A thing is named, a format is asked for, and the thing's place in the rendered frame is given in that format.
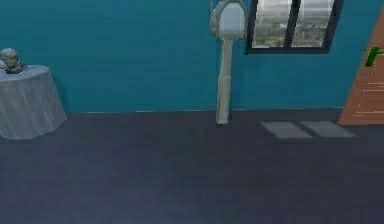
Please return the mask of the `black framed window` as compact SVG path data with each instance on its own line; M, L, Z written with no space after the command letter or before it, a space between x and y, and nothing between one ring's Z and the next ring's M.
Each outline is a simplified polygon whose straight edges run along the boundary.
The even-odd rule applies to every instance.
M245 54L328 54L344 0L249 0Z

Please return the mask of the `grey bust statue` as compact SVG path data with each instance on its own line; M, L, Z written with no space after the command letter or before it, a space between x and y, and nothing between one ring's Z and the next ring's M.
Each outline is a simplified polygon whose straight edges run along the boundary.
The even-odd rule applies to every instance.
M0 68L7 74L18 74L27 68L27 65L19 60L18 53L12 48L0 50Z

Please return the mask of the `grey cloth covered round table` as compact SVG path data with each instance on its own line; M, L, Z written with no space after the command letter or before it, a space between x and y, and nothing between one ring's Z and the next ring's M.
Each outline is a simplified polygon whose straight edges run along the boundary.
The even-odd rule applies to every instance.
M29 65L18 74L0 70L0 136L32 139L55 131L67 119L51 71Z

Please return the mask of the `orange wooden room door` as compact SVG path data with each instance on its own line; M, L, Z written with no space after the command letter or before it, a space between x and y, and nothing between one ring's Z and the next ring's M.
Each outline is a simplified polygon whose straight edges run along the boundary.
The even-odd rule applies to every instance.
M384 49L384 3L365 49L371 47ZM384 54L376 57L372 67L366 67L365 49L339 125L384 125Z

